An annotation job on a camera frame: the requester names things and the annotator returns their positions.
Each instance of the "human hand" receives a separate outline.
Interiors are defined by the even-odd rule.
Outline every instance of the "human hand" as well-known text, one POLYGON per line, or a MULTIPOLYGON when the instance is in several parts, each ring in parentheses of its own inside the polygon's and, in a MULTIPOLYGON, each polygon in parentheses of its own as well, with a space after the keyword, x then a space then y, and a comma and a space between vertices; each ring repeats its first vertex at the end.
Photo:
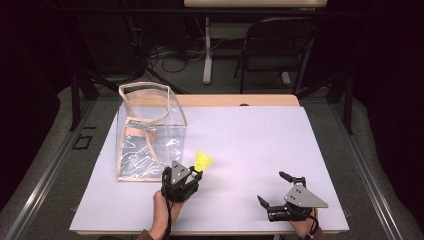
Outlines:
MULTIPOLYGON (((169 203, 171 209, 171 223, 174 224, 183 208, 184 203, 169 203)), ((153 223, 149 230, 150 236, 155 240, 160 240, 165 235, 168 226, 168 208, 166 206, 165 197, 161 191, 156 191, 153 196, 153 223)))
MULTIPOLYGON (((318 219, 318 209, 312 208, 310 215, 315 219, 318 219)), ((311 218, 306 218, 304 221, 289 221, 289 223, 292 225, 294 231, 301 239, 304 239, 306 236, 308 236, 309 232, 316 224, 311 218)))

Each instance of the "shuttlecock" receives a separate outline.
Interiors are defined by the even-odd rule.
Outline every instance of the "shuttlecock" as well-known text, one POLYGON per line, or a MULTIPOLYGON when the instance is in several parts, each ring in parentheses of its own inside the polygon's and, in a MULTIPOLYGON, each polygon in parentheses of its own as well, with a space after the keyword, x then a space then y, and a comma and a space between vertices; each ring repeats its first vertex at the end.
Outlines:
POLYGON ((201 152, 196 152, 196 161, 194 162, 194 170, 196 172, 202 172, 205 170, 209 165, 213 163, 215 159, 213 159, 211 156, 201 152))

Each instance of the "gray chair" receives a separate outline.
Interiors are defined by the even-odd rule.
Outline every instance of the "gray chair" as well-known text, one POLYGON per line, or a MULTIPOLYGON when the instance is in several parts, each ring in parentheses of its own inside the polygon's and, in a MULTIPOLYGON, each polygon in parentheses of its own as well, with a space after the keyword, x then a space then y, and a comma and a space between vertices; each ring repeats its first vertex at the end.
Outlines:
POLYGON ((317 31, 311 18, 265 18, 247 31, 234 77, 241 69, 240 93, 247 72, 296 72, 293 94, 301 87, 309 49, 317 31))

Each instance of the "plastic bag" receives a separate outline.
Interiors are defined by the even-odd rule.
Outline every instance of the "plastic bag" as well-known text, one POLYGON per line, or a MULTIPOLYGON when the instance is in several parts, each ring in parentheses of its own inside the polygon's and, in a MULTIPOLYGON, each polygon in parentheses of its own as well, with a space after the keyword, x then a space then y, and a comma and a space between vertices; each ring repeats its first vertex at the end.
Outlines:
POLYGON ((121 85, 125 113, 118 112, 117 177, 161 181, 163 169, 181 162, 187 120, 172 90, 138 82, 121 85))

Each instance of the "white tabletop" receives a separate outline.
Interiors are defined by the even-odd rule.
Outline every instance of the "white tabletop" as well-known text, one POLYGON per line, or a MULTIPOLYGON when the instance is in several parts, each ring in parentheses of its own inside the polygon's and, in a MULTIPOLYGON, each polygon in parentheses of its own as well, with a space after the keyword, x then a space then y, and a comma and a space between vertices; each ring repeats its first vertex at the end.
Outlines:
POLYGON ((325 7, 327 0, 184 0, 186 7, 325 7))
MULTIPOLYGON (((173 235, 244 235, 292 232, 269 222, 257 195, 284 204, 292 184, 279 171, 306 177, 307 187, 329 204, 319 210, 326 232, 349 229, 309 120, 302 107, 184 107, 182 164, 196 150, 215 158, 200 187, 184 205, 173 235)), ((70 230, 80 234, 136 233, 151 226, 152 196, 160 183, 116 179, 116 119, 98 157, 70 230)))

